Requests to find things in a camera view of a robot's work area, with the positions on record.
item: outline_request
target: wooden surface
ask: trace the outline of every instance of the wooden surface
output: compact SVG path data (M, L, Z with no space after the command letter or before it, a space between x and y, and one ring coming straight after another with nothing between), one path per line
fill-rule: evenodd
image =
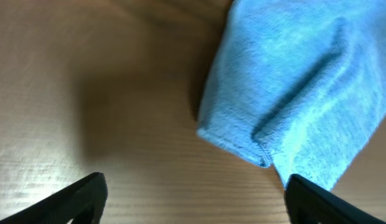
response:
M100 171L103 223L288 223L273 169L195 136L229 4L0 0L0 219ZM334 193L386 221L386 121Z

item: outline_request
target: towel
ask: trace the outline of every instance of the towel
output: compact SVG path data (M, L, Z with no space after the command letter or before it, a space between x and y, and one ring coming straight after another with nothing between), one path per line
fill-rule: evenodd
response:
M198 135L331 190L386 115L386 0L236 0Z

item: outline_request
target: folded cloth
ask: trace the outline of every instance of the folded cloth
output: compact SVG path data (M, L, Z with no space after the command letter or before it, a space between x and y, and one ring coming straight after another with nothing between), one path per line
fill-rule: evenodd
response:
M331 190L386 115L386 0L237 0L198 135Z

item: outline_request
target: blue towel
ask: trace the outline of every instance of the blue towel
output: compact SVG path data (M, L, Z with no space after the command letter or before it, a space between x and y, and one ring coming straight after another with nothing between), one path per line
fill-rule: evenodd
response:
M386 115L386 0L237 0L198 135L331 190Z

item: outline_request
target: wood grain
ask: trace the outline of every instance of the wood grain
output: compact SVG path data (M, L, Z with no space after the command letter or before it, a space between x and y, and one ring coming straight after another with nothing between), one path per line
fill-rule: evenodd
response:
M100 171L103 223L288 223L273 169L195 135L229 5L0 0L0 219ZM334 193L386 221L386 120Z

